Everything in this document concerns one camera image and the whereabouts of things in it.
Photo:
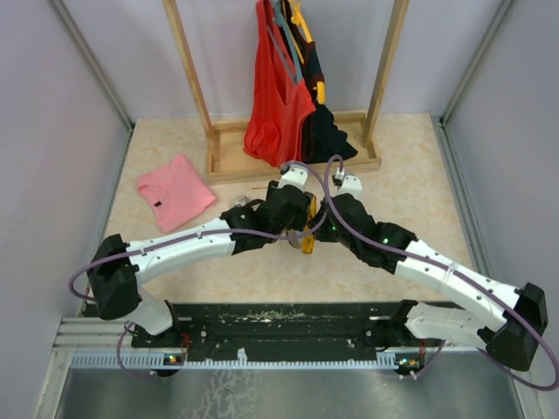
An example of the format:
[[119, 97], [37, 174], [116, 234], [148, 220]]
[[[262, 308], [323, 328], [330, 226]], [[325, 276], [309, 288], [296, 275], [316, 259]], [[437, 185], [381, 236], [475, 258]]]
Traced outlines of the yellow sunglasses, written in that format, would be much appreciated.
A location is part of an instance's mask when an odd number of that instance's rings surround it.
[[[292, 186], [277, 186], [277, 181], [269, 182], [266, 199], [256, 209], [257, 218], [263, 223], [260, 229], [281, 237], [287, 230], [309, 232], [317, 214], [315, 196]], [[313, 249], [314, 239], [305, 236], [301, 252], [311, 254]]]

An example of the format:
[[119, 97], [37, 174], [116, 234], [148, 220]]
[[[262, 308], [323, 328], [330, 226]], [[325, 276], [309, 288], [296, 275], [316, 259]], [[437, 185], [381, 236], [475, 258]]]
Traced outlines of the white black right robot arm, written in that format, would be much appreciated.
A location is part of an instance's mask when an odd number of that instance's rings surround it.
[[324, 198], [320, 213], [327, 218], [328, 241], [343, 244], [370, 267], [415, 280], [456, 304], [451, 309], [404, 303], [390, 323], [396, 343], [446, 340], [476, 347], [503, 367], [530, 369], [549, 320], [540, 287], [503, 284], [457, 264], [411, 231], [375, 221], [351, 193]]

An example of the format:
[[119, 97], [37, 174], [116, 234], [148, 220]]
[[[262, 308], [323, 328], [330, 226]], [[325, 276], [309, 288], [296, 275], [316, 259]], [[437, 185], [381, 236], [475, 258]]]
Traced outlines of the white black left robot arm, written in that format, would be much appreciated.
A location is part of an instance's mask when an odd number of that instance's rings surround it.
[[272, 181], [265, 199], [231, 208], [196, 228], [129, 243], [119, 234], [104, 239], [86, 271], [99, 317], [127, 319], [163, 346], [176, 344], [182, 326], [170, 303], [143, 286], [205, 259], [259, 250], [286, 230], [303, 231], [311, 202], [302, 187]]

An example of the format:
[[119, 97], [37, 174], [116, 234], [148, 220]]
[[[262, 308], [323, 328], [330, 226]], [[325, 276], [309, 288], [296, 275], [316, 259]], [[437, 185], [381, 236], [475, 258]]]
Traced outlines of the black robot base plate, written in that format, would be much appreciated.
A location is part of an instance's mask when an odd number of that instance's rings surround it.
[[156, 337], [132, 330], [134, 348], [173, 348], [188, 361], [373, 361], [390, 347], [437, 347], [392, 318], [399, 305], [376, 303], [176, 304], [178, 323]]

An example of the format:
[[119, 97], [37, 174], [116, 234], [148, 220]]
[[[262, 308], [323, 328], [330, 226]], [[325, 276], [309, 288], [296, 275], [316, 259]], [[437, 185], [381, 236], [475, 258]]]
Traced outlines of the brown plaid glasses case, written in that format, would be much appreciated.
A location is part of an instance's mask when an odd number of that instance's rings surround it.
[[304, 237], [302, 236], [302, 234], [302, 231], [287, 230], [285, 233], [285, 237], [287, 238], [287, 242], [290, 244], [291, 247], [301, 250], [304, 244]]

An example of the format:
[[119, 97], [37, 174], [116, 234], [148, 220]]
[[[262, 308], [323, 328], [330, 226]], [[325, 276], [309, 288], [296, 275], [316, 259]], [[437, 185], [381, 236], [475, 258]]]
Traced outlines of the map print glasses case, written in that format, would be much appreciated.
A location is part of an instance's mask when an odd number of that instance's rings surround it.
[[246, 204], [248, 204], [251, 201], [251, 198], [245, 195], [242, 196], [237, 196], [235, 197], [232, 202], [231, 202], [231, 206], [233, 208], [237, 208], [237, 207], [244, 207], [246, 206]]

